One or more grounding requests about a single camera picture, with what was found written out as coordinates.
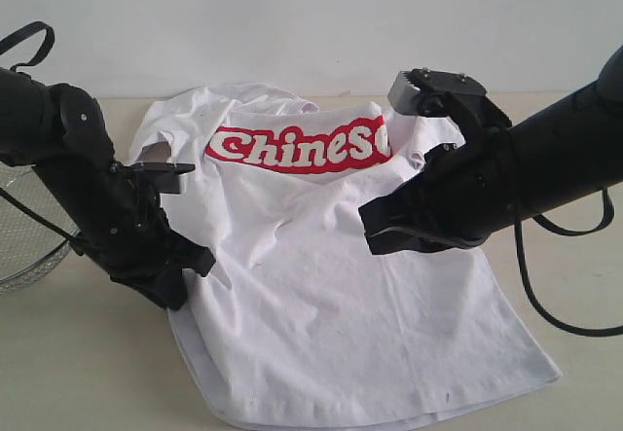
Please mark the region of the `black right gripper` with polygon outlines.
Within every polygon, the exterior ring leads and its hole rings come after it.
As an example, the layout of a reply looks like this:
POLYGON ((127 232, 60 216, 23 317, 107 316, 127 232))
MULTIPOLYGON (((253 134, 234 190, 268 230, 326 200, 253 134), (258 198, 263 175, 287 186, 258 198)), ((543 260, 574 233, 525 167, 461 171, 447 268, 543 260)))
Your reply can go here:
POLYGON ((492 233, 529 217, 518 126, 459 146, 445 140, 423 157, 425 166, 388 195, 359 207, 374 255, 469 250, 492 233))

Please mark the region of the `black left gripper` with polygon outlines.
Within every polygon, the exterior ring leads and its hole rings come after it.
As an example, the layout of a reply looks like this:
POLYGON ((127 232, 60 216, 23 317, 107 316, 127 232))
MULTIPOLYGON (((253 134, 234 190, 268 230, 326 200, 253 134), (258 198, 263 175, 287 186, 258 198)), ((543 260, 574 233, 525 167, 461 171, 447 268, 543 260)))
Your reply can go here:
POLYGON ((170 228, 143 171, 74 162, 72 220, 79 229, 74 250, 163 309, 179 310, 187 301, 182 269, 207 276, 216 262, 209 248, 170 228))

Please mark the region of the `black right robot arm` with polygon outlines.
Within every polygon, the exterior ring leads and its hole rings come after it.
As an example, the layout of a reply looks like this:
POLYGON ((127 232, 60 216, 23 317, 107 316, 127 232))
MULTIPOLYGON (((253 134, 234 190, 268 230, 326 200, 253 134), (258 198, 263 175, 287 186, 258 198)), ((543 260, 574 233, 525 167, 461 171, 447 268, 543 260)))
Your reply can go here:
POLYGON ((448 118, 420 173, 361 206, 375 255, 471 249, 492 233, 622 180, 622 55, 598 78, 512 124, 473 78, 425 68, 400 72, 388 94, 403 116, 448 118))

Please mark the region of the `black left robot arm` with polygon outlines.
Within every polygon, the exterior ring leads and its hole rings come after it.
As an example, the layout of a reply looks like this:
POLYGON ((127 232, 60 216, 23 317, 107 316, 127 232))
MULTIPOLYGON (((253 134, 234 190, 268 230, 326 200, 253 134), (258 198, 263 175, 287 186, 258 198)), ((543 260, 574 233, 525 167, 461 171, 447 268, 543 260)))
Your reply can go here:
POLYGON ((31 166, 78 228, 67 237, 72 249, 160 308, 186 303, 184 269, 205 276, 215 263, 161 207, 194 166, 117 161, 101 108, 82 89, 2 70, 1 161, 31 166))

